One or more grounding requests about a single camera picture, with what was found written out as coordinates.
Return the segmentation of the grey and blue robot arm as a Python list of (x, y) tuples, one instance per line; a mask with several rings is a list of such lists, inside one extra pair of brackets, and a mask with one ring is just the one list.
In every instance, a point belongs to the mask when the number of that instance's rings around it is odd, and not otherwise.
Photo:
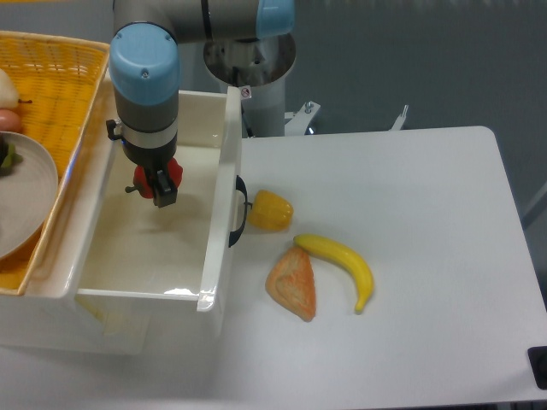
[(178, 137), (179, 44), (263, 40), (294, 27), (292, 1), (116, 1), (109, 76), (118, 117), (106, 127), (144, 172), (131, 190), (153, 203), (176, 202), (179, 181), (169, 169)]

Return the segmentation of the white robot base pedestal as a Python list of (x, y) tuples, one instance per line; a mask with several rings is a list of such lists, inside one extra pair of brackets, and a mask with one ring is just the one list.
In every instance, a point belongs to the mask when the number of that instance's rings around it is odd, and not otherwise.
[(296, 54), (291, 34), (204, 45), (205, 66), (221, 90), (229, 86), (240, 90), (245, 136), (285, 134), (285, 80)]

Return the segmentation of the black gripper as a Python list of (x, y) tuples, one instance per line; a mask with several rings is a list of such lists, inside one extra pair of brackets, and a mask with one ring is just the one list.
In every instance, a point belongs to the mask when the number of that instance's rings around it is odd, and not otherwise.
[(151, 180), (153, 203), (158, 208), (175, 204), (178, 188), (166, 172), (158, 169), (163, 169), (175, 155), (178, 122), (158, 132), (134, 130), (120, 119), (107, 120), (106, 128), (111, 141), (121, 141), (131, 162), (156, 173)]

